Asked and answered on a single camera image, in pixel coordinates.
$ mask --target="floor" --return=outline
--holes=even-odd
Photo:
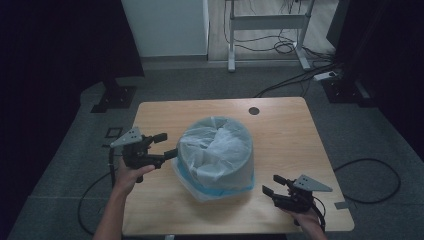
[[[235,1],[236,16],[260,16],[260,15],[280,15],[280,14],[305,14],[310,0],[291,1],[291,0],[243,0]],[[320,0],[315,1],[309,27],[305,36],[304,46],[320,53],[334,53],[334,47],[326,39],[328,29],[337,8],[338,0]],[[229,14],[231,3],[229,1],[209,0],[209,51],[210,61],[224,61],[228,56],[229,39]],[[275,44],[279,42],[278,38],[281,32],[282,37],[296,40],[298,31],[295,29],[281,30],[249,30],[236,31],[235,39],[236,59],[238,60],[256,60],[256,59],[297,59],[296,54],[281,53],[287,52],[287,47],[280,47],[279,52],[274,50]],[[268,37],[262,40],[241,42],[245,40]]]

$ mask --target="wire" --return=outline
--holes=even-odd
[[[316,69],[314,69],[314,70],[312,70],[310,72],[306,72],[306,73],[302,73],[302,74],[296,75],[294,77],[291,77],[289,79],[286,79],[286,80],[284,80],[284,81],[282,81],[280,83],[277,83],[275,85],[272,85],[272,86],[270,86],[270,87],[262,90],[261,92],[259,92],[258,94],[256,94],[254,96],[254,98],[260,98],[266,92],[269,92],[271,90],[275,90],[275,89],[278,89],[278,88],[281,88],[281,87],[284,87],[284,86],[287,86],[287,85],[309,81],[309,80],[311,80],[313,78],[314,75],[319,74],[319,73],[322,73],[322,72],[325,72],[325,71],[328,71],[328,70],[330,70],[332,68],[335,68],[335,67],[338,67],[338,66],[339,66],[338,64],[328,64],[326,66],[316,68]],[[303,78],[301,80],[294,81],[294,80],[296,80],[296,79],[298,79],[300,77],[303,77]],[[307,90],[302,91],[301,96],[304,97],[306,95],[306,92],[307,92]]]
[[[79,203],[78,203],[78,223],[81,226],[81,228],[88,234],[90,235],[94,235],[94,232],[90,231],[82,222],[82,218],[81,218],[81,206],[82,206],[82,201],[84,200],[85,196],[87,195],[87,193],[97,184],[99,183],[101,180],[103,180],[105,177],[109,176],[110,172],[106,173],[105,175],[101,176],[99,179],[97,179],[94,183],[92,183],[90,185],[90,187],[87,188],[87,190],[85,190],[84,194],[81,196]]]
[[[352,201],[354,201],[354,202],[358,202],[358,203],[363,203],[363,204],[376,204],[376,203],[381,203],[381,202],[384,202],[384,201],[386,201],[386,200],[388,200],[389,198],[392,198],[396,193],[398,193],[399,192],[399,189],[400,189],[400,185],[401,185],[401,179],[400,179],[400,176],[399,176],[399,174],[393,169],[393,167],[391,167],[389,164],[387,164],[387,163],[385,163],[385,162],[383,162],[383,161],[381,161],[381,160],[378,160],[378,159],[374,159],[374,158],[361,158],[361,159],[357,159],[357,160],[354,160],[354,161],[351,161],[351,162],[348,162],[348,163],[345,163],[345,164],[343,164],[343,165],[341,165],[341,166],[339,166],[339,167],[337,167],[337,168],[335,168],[334,169],[334,172],[337,172],[338,170],[340,170],[340,169],[342,169],[342,168],[344,168],[344,167],[346,167],[346,166],[348,166],[348,165],[351,165],[351,164],[354,164],[354,163],[358,163],[358,162],[363,162],[363,161],[371,161],[371,162],[378,162],[378,163],[381,163],[381,164],[383,164],[384,166],[386,166],[388,169],[390,169],[395,175],[396,175],[396,178],[397,178],[397,186],[396,186],[396,188],[395,188],[395,190],[393,190],[393,192],[391,192],[390,194],[388,194],[387,196],[385,196],[385,197],[383,197],[383,198],[381,198],[381,199],[379,199],[379,200],[375,200],[375,201],[365,201],[365,200],[359,200],[359,199],[355,199],[355,198],[353,198],[353,197],[351,197],[351,196],[348,196],[348,195],[345,195],[345,194],[343,194],[343,196],[345,197],[345,198],[347,198],[347,199],[349,199],[349,200],[352,200]]]
[[[324,210],[324,213],[322,215],[325,217],[325,215],[327,214],[327,209],[325,209],[324,203],[321,200],[319,200],[319,198],[317,198],[317,197],[314,197],[314,199],[321,203],[321,206]]]

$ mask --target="dark background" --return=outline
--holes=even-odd
[[[120,0],[0,1],[1,239],[53,158],[80,94],[142,76]]]
[[[424,159],[424,19],[417,0],[349,1],[336,61]]]

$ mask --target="human hand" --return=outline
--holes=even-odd
[[[154,169],[155,166],[153,165],[144,166],[139,169],[129,168],[125,165],[124,159],[121,157],[119,159],[118,174],[113,189],[127,196],[133,190],[137,178],[153,171]]]
[[[312,208],[307,212],[296,213],[280,208],[283,212],[290,214],[300,225],[303,232],[313,240],[324,240],[327,239],[324,232],[321,229],[318,215]]]

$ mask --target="black cable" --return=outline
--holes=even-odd
[[[78,203],[78,223],[81,226],[81,228],[88,234],[90,235],[94,235],[94,232],[90,231],[82,222],[82,218],[81,218],[81,206],[82,206],[82,201],[84,200],[85,196],[87,195],[87,193],[101,180],[103,180],[105,177],[109,176],[110,172],[106,173],[105,175],[101,176],[99,179],[97,179],[94,183],[92,183],[90,185],[90,187],[87,188],[87,190],[85,190],[84,194],[81,196],[79,203]]]
[[[113,157],[115,156],[115,149],[109,149],[109,173],[112,180],[112,187],[115,186],[115,165],[113,164]]]
[[[344,167],[346,167],[346,166],[348,166],[348,165],[351,165],[351,164],[354,164],[354,163],[358,163],[358,162],[363,162],[363,161],[371,161],[371,162],[378,162],[378,163],[381,163],[381,164],[383,164],[384,166],[386,166],[388,169],[390,169],[395,175],[396,175],[396,178],[397,178],[397,186],[396,186],[396,188],[395,188],[395,190],[393,191],[393,192],[391,192],[390,194],[388,194],[386,197],[384,197],[384,198],[382,198],[382,199],[379,199],[379,200],[376,200],[376,201],[364,201],[364,200],[359,200],[359,199],[355,199],[355,198],[353,198],[353,197],[351,197],[351,196],[348,196],[348,195],[345,195],[345,194],[343,194],[343,196],[345,197],[345,198],[347,198],[347,199],[349,199],[349,200],[352,200],[352,201],[354,201],[354,202],[358,202],[358,203],[363,203],[363,204],[376,204],[376,203],[381,203],[381,202],[384,202],[384,201],[386,201],[386,200],[388,200],[389,198],[391,198],[391,197],[393,197],[396,193],[398,193],[399,192],[399,189],[400,189],[400,185],[401,185],[401,179],[400,179],[400,176],[399,176],[399,174],[389,165],[389,164],[387,164],[387,163],[385,163],[385,162],[383,162],[383,161],[381,161],[381,160],[378,160],[378,159],[375,159],[375,158],[361,158],[361,159],[357,159],[357,160],[354,160],[354,161],[351,161],[351,162],[348,162],[348,163],[345,163],[345,164],[343,164],[343,165],[341,165],[341,166],[339,166],[339,167],[337,167],[337,168],[335,168],[334,169],[334,172],[337,172],[338,170],[340,170],[340,169],[342,169],[342,168],[344,168]]]
[[[284,86],[291,85],[291,84],[294,84],[294,83],[301,83],[301,82],[304,82],[304,81],[311,80],[311,79],[313,78],[313,76],[314,76],[314,75],[319,74],[319,73],[322,73],[322,72],[325,72],[325,71],[328,71],[328,70],[330,70],[330,69],[332,69],[332,68],[335,68],[335,67],[337,67],[337,66],[338,66],[338,64],[328,64],[328,65],[326,65],[326,66],[322,66],[322,67],[319,67],[319,68],[313,69],[313,70],[312,70],[312,71],[310,71],[310,72],[302,73],[302,74],[299,74],[299,75],[297,75],[297,76],[291,77],[291,78],[289,78],[289,79],[286,79],[286,80],[284,80],[284,81],[282,81],[282,82],[280,82],[280,83],[277,83],[277,84],[275,84],[275,85],[272,85],[272,86],[270,86],[270,87],[268,87],[268,88],[266,88],[266,89],[262,90],[261,92],[259,92],[258,94],[256,94],[256,95],[254,96],[254,98],[260,98],[260,97],[262,97],[262,96],[263,96],[263,94],[265,94],[266,92],[269,92],[269,91],[271,91],[271,90],[278,89],[278,88],[280,88],[280,87],[284,87]],[[301,80],[291,82],[291,81],[293,81],[293,80],[295,80],[295,79],[297,79],[297,78],[300,78],[300,77],[303,77],[303,78],[302,78]]]

